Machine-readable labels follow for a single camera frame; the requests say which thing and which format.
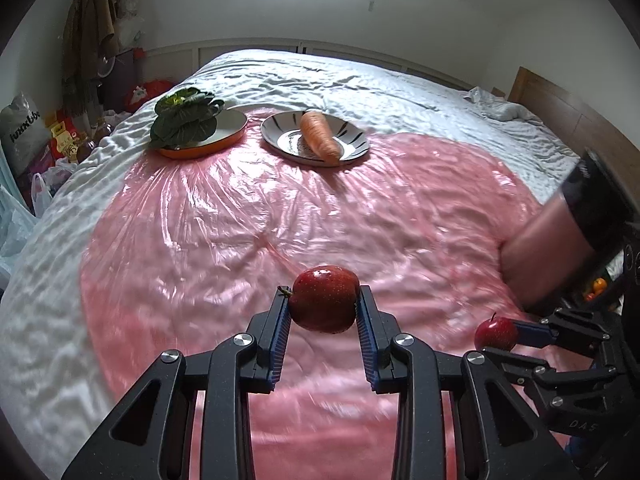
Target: plastic bag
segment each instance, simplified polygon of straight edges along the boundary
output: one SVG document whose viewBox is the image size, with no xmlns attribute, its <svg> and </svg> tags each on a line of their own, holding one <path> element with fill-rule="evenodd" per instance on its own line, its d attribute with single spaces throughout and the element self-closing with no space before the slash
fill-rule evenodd
<svg viewBox="0 0 640 480">
<path fill-rule="evenodd" d="M 33 180 L 31 181 L 31 200 L 33 201 L 33 212 L 37 218 L 42 218 L 53 197 L 42 175 L 39 173 L 33 175 Z"/>
<path fill-rule="evenodd" d="M 36 218 L 0 186 L 0 289 L 5 290 L 14 263 L 31 236 Z"/>
<path fill-rule="evenodd" d="M 76 172 L 77 168 L 78 165 L 75 162 L 69 162 L 68 158 L 64 157 L 59 158 L 56 165 L 44 173 L 33 175 L 31 200 L 33 201 L 33 211 L 38 218 L 42 218 L 55 194 Z"/>
<path fill-rule="evenodd" d="M 132 48 L 140 38 L 140 31 L 145 20 L 139 16 L 131 16 L 118 20 L 118 39 L 123 48 Z"/>
<path fill-rule="evenodd" d="M 23 93 L 0 112 L 0 140 L 6 160 L 18 177 L 51 140 L 40 112 Z"/>
<path fill-rule="evenodd" d="M 111 127 L 111 131 L 115 130 L 118 124 L 120 124 L 122 121 L 130 117 L 131 117 L 131 114 L 129 112 L 121 112 L 117 114 L 113 110 L 107 110 L 103 114 L 104 122 Z"/>
</svg>

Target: grey bag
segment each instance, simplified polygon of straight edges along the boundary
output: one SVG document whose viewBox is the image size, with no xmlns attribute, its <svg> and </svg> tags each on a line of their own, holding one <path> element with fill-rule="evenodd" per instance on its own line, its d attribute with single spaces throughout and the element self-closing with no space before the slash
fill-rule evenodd
<svg viewBox="0 0 640 480">
<path fill-rule="evenodd" d="M 0 112 L 0 140 L 12 173 L 20 176 L 50 141 L 40 112 L 23 93 Z"/>
</svg>

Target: carrot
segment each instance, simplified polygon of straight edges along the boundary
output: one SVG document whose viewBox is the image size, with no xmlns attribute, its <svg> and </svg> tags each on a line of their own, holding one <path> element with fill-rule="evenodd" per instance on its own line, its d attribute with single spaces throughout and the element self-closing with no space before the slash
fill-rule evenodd
<svg viewBox="0 0 640 480">
<path fill-rule="evenodd" d="M 340 164 L 342 152 L 331 128 L 320 112 L 307 112 L 300 120 L 300 131 L 311 150 L 331 166 Z"/>
</svg>

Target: white bedsheet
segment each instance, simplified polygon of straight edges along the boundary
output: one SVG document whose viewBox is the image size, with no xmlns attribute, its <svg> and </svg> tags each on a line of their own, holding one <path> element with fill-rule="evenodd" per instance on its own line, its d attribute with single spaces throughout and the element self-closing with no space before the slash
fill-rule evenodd
<svg viewBox="0 0 640 480">
<path fill-rule="evenodd" d="M 576 160 L 546 128 L 485 118 L 462 92 L 344 60 L 245 50 L 213 60 L 184 85 L 213 90 L 227 106 L 321 108 L 381 133 L 469 142 L 503 160 L 540 202 Z M 0 405 L 52 480 L 113 406 L 81 311 L 78 271 L 98 218 L 145 149 L 153 107 L 103 139 L 57 193 L 2 298 Z"/>
</svg>

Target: orange fruit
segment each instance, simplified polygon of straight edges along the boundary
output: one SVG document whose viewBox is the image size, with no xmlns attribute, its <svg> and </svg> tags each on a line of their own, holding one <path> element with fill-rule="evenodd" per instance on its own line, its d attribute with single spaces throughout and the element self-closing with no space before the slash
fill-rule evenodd
<svg viewBox="0 0 640 480">
<path fill-rule="evenodd" d="M 593 291 L 596 296 L 598 294 L 601 294 L 605 288 L 607 288 L 607 280 L 605 280 L 604 278 L 598 278 L 593 282 Z"/>
</svg>

